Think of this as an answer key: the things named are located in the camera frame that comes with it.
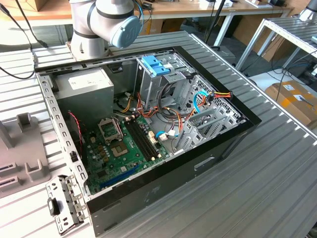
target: aluminum profile table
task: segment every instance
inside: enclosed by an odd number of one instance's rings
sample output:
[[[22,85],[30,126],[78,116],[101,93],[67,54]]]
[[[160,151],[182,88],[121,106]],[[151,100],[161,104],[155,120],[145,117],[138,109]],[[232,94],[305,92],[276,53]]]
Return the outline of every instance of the aluminum profile table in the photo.
[[[229,158],[108,231],[105,238],[302,238],[317,220],[316,137],[194,35],[139,37],[115,55],[182,46],[263,121]],[[73,61],[65,46],[36,49],[38,66]],[[31,53],[0,54],[0,65],[25,76]],[[30,112],[39,120],[52,178],[70,173],[35,77],[0,72],[0,120]],[[1,237],[59,237],[45,184],[0,199]],[[67,238],[94,237],[86,221]]]
[[[239,62],[236,65],[237,70],[240,70],[243,66],[245,60],[249,56],[251,50],[253,49],[256,41],[260,37],[265,27],[271,29],[272,32],[259,50],[259,56],[262,55],[263,52],[267,49],[275,34],[278,34],[297,46],[297,49],[286,61],[284,67],[286,67],[292,61],[292,59],[295,57],[300,49],[306,51],[309,54],[312,54],[312,56],[314,57],[317,57],[317,44],[312,41],[312,36],[317,36],[317,19],[315,19],[314,22],[307,24],[302,22],[297,17],[269,18],[263,19],[263,21],[259,25],[253,38],[251,39],[250,43],[248,44],[247,48],[245,49]]]

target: sticker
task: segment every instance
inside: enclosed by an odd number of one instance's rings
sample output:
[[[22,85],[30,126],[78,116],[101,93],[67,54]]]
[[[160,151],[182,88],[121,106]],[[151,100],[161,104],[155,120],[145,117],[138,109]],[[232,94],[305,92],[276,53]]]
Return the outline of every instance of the sticker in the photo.
[[[286,85],[283,85],[283,86],[284,86],[284,88],[286,88],[286,90],[288,90],[288,91],[295,90],[295,88],[293,88],[292,85],[290,85],[290,84],[286,84]]]
[[[294,95],[294,97],[298,100],[298,101],[302,101],[302,98],[304,98],[302,95],[298,94],[298,95]]]
[[[68,82],[73,90],[86,88],[103,83],[103,78],[100,77],[100,72],[80,75],[69,78]]]
[[[164,64],[163,66],[164,68],[173,68],[173,66],[170,63]]]

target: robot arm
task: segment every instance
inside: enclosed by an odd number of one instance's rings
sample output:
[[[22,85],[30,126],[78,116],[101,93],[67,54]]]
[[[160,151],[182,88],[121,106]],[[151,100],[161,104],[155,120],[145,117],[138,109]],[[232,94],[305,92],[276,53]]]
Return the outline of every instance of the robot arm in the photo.
[[[134,16],[132,0],[70,0],[74,34],[71,51],[80,60],[100,58],[105,41],[124,48],[139,35],[141,24]]]
[[[311,23],[316,18],[317,0],[311,0],[307,7],[299,14],[299,19],[303,22]]]

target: blue drive bracket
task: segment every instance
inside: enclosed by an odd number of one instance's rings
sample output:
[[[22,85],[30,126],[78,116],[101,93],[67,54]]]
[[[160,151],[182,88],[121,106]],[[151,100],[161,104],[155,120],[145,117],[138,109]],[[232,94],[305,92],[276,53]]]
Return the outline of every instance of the blue drive bracket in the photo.
[[[170,70],[165,68],[155,56],[144,56],[142,61],[154,76],[170,73]]]

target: gray power supply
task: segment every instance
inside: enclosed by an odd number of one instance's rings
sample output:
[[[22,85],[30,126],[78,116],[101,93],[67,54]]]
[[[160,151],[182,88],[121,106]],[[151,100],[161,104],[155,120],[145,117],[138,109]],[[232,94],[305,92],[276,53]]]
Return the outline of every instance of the gray power supply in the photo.
[[[55,97],[63,115],[71,108],[88,127],[112,115],[113,83],[102,68],[59,75],[55,81]]]

